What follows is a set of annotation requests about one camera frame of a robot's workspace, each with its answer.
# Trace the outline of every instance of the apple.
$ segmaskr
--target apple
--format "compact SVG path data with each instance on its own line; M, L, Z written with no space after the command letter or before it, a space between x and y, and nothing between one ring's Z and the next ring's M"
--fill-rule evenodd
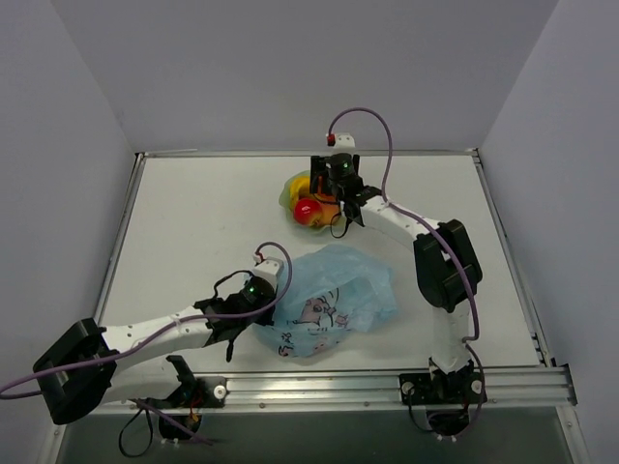
M314 226L322 218L322 208L316 200L301 198L295 205L292 216L302 225Z

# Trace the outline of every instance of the gray wall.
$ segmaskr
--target gray wall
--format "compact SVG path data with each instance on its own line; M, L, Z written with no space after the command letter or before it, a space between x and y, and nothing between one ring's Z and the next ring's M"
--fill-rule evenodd
M595 462L617 462L619 3L561 0L483 161Z
M1 2L0 102L5 384L93 313L133 156L47 1ZM3 401L0 413L0 461L34 462L50 424L43 400Z
M360 104L399 147L479 146L555 4L54 0L138 150L315 148Z

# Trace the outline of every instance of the metal frame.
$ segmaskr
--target metal frame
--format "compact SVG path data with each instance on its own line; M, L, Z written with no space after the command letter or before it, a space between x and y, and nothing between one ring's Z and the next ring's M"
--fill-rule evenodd
M203 157L290 157L320 154L310 151L236 151L198 152L181 150L141 153L136 155L133 173L128 185L125 208L110 256L102 292L95 311L95 319L101 322L107 298L113 283L118 259L127 235L133 205L146 160L185 159ZM362 156L386 156L386 151L360 151ZM523 282L500 217L492 201L484 170L476 149L466 151L423 150L396 151L396 156L468 156L475 162L486 201L505 253L525 319L534 343L541 353L540 367L488 368L486 371L488 408L548 407L554 406L561 421L566 442L574 463L588 464L588 453L575 417L575 391L567 367L552 367L552 356L545 341L540 319L530 294ZM399 397L398 376L414 370L385 371L338 371L338 372L293 372L293 373L218 373L228 379L229 395L226 406L219 410L205 411L208 414L289 413L309 411L360 411L403 410ZM130 414L134 405L110 404L93 414ZM173 410L172 414L188 411ZM56 462L62 443L65 426L53 425L44 440L40 464Z

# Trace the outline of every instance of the blue cloth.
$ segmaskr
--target blue cloth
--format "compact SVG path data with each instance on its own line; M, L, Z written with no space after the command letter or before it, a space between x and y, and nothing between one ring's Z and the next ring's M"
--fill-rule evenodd
M292 283L273 326L254 324L258 338L283 357L308 357L369 332L397 310L392 270L351 246L328 245L292 263ZM279 288L287 278L280 276Z

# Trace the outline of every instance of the white table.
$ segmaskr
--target white table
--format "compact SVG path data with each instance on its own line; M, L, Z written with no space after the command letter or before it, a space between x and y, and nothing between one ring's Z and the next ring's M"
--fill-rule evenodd
M264 241L290 254L315 251L334 239L289 224L278 204L283 183L310 168L307 157L150 158L141 182L102 325L164 316L212 295L216 280L251 266ZM379 186L384 157L364 157L361 175ZM430 218L461 220L484 271L477 296L486 366L539 364L514 282L470 156L394 159L388 192ZM430 353L431 311L416 283L413 256L380 233L352 226L339 243L394 268L399 314L374 333L354 333L337 349L309 359L278 356L245 331L225 362L226 344L181 352L195 372L286 372L424 368ZM238 285L224 287L238 290Z

